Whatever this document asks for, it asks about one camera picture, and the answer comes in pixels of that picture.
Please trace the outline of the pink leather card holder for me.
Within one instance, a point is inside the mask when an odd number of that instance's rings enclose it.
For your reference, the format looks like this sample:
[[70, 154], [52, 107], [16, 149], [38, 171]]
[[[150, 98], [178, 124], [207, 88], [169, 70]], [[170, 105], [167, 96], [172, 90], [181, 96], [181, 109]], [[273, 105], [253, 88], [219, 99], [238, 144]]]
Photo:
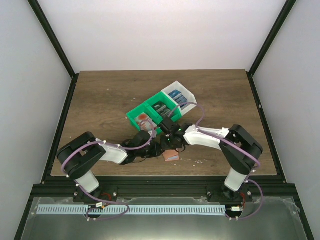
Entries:
[[176, 150], [166, 150], [162, 154], [165, 162], [178, 161], [180, 159], [179, 152]]

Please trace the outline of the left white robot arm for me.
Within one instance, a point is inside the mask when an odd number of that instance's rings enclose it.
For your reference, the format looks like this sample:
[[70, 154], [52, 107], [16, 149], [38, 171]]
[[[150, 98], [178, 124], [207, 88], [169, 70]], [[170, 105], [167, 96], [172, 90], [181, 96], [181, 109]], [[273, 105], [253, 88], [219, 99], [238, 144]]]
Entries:
[[145, 130], [120, 144], [103, 142], [87, 131], [59, 149], [56, 157], [61, 163], [62, 172], [84, 189], [84, 195], [89, 201], [97, 202], [99, 199], [110, 198], [103, 195], [100, 183], [92, 171], [96, 163], [106, 161], [128, 165], [136, 158], [155, 158], [163, 152], [155, 134]]

